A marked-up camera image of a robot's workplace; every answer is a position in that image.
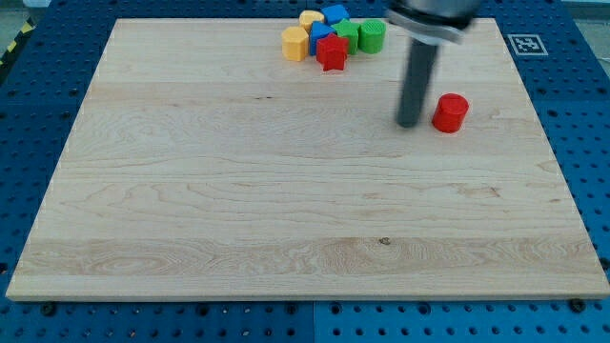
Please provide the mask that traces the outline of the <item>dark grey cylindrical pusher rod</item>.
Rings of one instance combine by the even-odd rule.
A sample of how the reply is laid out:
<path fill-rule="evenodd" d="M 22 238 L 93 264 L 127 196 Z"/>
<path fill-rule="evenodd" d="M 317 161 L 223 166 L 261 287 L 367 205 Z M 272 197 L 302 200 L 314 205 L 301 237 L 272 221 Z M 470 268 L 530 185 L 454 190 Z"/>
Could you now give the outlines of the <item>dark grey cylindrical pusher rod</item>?
<path fill-rule="evenodd" d="M 437 51 L 437 45 L 429 45 L 416 38 L 411 39 L 396 111 L 396 122 L 403 128 L 412 128 L 419 122 L 437 59 Z"/>

